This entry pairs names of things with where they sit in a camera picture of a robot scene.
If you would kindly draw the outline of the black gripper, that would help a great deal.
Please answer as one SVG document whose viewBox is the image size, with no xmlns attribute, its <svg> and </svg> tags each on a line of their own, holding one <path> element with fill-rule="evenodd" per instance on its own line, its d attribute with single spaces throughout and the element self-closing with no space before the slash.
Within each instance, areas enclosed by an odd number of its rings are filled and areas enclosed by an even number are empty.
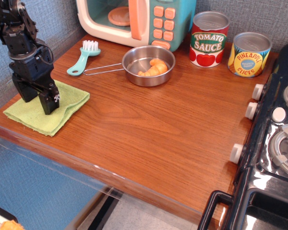
<svg viewBox="0 0 288 230">
<path fill-rule="evenodd" d="M 44 113 L 50 115 L 60 107 L 59 90 L 50 75 L 54 69 L 51 49 L 41 39 L 26 44 L 14 41 L 8 49 L 12 81 L 21 98 L 27 103 L 38 96 Z"/>
</svg>

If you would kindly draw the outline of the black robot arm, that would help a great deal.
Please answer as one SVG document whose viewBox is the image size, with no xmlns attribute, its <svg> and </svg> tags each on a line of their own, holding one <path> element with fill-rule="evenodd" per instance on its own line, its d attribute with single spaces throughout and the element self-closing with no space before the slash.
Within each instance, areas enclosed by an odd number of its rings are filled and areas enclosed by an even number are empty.
<svg viewBox="0 0 288 230">
<path fill-rule="evenodd" d="M 37 32 L 23 2 L 0 0 L 0 40 L 12 60 L 12 81 L 26 103 L 38 97 L 49 115 L 59 108 L 60 94 L 51 78 L 53 53 Z"/>
</svg>

